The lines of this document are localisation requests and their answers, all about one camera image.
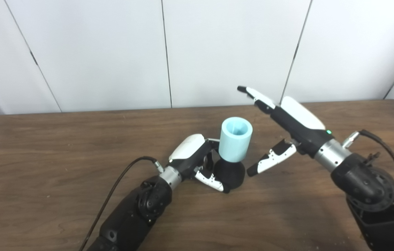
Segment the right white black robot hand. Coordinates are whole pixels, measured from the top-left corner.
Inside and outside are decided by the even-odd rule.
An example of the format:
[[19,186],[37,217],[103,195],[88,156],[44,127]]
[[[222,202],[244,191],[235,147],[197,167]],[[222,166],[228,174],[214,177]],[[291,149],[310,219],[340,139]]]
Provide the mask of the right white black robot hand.
[[325,125],[306,107],[291,97],[285,97],[280,104],[250,87],[238,86],[237,90],[254,100],[254,105],[275,121],[290,135],[290,141],[281,140],[269,153],[247,169],[247,175],[253,177],[285,161],[296,152],[311,158],[321,147],[334,139]]

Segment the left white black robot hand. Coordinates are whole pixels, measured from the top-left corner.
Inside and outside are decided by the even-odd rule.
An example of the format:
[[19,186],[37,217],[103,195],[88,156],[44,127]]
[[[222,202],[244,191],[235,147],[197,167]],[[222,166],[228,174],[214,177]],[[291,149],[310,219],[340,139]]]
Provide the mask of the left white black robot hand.
[[187,179],[194,179],[219,192],[229,193],[228,185],[215,175],[213,151],[218,153],[219,143],[218,139],[205,139],[202,134],[190,135],[170,155],[160,177],[171,189]]

